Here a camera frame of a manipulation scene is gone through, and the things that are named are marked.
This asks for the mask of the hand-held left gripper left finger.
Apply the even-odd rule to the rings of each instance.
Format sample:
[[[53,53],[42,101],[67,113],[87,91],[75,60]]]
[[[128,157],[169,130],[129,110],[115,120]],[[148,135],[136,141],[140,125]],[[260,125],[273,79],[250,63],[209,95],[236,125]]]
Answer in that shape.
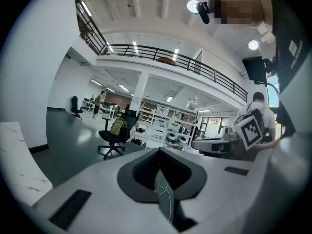
[[[119,169],[146,153],[138,151],[87,167],[43,196],[35,204],[35,211],[49,218],[81,189],[91,192],[91,196],[70,225],[71,234],[176,234],[159,205],[132,200],[117,183]]]

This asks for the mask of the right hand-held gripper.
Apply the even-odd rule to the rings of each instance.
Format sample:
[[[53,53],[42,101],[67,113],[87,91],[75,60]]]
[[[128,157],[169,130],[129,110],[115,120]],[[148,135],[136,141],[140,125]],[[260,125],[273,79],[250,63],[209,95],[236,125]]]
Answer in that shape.
[[[263,138],[261,113],[245,115],[239,122],[224,131],[223,138],[205,138],[192,141],[192,148],[206,156],[230,154],[234,159],[244,159],[252,147]]]

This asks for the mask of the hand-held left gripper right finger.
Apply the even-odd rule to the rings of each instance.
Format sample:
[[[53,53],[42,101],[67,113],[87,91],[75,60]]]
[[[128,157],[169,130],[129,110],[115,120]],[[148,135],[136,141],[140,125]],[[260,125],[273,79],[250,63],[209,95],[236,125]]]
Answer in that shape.
[[[162,149],[177,180],[172,188],[170,223],[182,231],[243,231],[266,171],[266,152],[254,161],[199,156]]]

